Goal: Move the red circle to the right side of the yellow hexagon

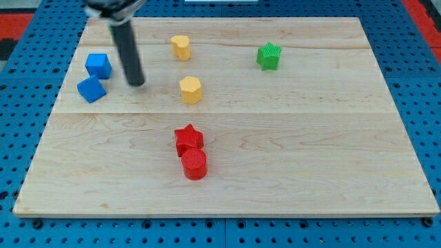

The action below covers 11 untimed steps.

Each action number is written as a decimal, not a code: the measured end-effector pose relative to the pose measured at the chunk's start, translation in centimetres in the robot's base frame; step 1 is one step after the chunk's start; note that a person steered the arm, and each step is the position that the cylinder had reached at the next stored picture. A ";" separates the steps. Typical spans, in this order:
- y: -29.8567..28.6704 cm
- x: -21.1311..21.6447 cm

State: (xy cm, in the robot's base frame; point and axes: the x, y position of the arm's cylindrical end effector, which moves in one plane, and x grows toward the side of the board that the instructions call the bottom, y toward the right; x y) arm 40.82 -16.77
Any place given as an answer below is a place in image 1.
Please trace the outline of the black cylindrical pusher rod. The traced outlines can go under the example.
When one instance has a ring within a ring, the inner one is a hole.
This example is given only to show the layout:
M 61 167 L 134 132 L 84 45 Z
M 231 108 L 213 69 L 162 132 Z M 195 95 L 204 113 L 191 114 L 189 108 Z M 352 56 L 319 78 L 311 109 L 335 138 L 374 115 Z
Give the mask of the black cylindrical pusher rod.
M 114 32 L 114 43 L 128 85 L 132 87 L 142 86 L 145 82 L 145 77 L 137 50 L 132 22 L 130 20 L 126 21 L 120 25 L 112 26 L 112 29 Z

